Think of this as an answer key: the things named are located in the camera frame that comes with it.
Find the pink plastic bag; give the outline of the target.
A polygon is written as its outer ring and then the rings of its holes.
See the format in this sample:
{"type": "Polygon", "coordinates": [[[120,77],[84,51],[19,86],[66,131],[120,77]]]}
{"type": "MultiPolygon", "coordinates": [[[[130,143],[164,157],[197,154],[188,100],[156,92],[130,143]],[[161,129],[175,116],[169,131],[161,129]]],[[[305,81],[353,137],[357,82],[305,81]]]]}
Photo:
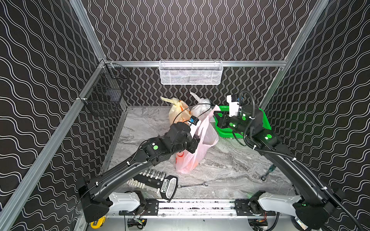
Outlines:
{"type": "Polygon", "coordinates": [[[220,107],[215,105],[210,112],[203,114],[196,125],[194,132],[199,137],[199,143],[194,153],[185,150],[176,154],[175,168],[178,173],[188,174],[206,156],[208,150],[215,146],[219,141],[218,133],[211,124],[214,122],[214,112],[219,111],[220,107]]]}

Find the white plastic bag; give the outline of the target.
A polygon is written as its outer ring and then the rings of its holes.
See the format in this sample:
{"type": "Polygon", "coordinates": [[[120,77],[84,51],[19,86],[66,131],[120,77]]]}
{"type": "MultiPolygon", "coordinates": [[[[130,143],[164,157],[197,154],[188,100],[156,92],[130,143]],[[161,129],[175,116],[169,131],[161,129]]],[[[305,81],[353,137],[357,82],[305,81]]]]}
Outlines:
{"type": "Polygon", "coordinates": [[[211,101],[208,98],[200,98],[195,93],[190,93],[198,102],[191,108],[190,114],[203,121],[211,110],[211,101]]]}

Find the yellow plastic bag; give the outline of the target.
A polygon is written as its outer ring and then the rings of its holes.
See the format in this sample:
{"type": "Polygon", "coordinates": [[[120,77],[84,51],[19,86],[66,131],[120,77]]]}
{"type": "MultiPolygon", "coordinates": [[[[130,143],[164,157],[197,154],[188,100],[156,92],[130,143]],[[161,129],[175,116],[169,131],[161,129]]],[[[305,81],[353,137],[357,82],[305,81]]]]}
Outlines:
{"type": "Polygon", "coordinates": [[[172,107],[168,113],[170,124],[190,120],[190,108],[184,101],[181,101],[178,98],[169,99],[161,97],[161,99],[172,104],[172,107]]]}

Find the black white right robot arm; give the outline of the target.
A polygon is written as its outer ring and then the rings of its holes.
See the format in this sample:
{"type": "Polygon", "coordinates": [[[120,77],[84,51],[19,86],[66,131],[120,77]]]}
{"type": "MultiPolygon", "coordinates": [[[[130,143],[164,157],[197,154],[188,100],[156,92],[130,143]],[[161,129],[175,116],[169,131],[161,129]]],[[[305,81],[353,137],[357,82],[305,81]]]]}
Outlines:
{"type": "Polygon", "coordinates": [[[251,213],[273,211],[290,215],[294,226],[301,230],[319,230],[332,214],[341,209],[362,231],[360,222],[343,206],[344,192],[333,190],[324,184],[307,166],[291,153],[283,140],[271,129],[264,128],[264,113],[259,109],[253,95],[244,90],[226,97],[228,111],[215,111],[217,127],[230,129],[242,146],[247,146],[272,162],[291,181],[298,195],[293,197],[255,193],[248,208],[251,213]]]}

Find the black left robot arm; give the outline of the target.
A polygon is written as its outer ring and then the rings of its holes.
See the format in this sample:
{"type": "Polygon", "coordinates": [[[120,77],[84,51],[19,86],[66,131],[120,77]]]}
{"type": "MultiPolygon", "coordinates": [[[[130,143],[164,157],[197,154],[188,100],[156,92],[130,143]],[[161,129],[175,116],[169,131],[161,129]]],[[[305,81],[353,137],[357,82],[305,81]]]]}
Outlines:
{"type": "Polygon", "coordinates": [[[163,136],[144,141],[125,161],[114,168],[88,179],[79,179],[79,201],[86,222],[93,222],[109,212],[113,205],[108,197],[121,185],[139,173],[167,161],[174,154],[187,150],[194,153],[200,138],[191,134],[191,128],[184,122],[172,124],[163,136]]]}

